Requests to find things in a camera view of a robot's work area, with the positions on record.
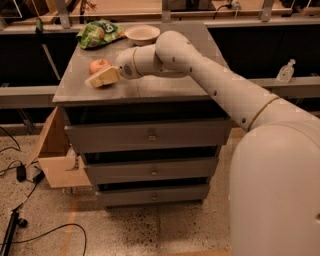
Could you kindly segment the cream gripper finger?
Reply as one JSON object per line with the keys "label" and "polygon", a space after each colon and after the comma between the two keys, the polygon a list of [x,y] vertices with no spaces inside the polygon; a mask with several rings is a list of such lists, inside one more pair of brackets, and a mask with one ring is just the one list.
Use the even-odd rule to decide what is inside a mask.
{"label": "cream gripper finger", "polygon": [[86,81],[86,85],[93,88],[98,88],[104,85],[108,85],[112,82],[112,78],[107,73],[98,74],[95,73],[90,76]]}

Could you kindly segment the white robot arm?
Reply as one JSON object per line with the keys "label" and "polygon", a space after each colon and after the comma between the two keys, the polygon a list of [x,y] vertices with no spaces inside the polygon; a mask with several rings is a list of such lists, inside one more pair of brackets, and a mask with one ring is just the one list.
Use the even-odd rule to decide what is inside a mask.
{"label": "white robot arm", "polygon": [[229,176],[232,256],[320,256],[320,119],[202,55],[176,31],[129,48],[94,87],[190,76],[246,134]]}

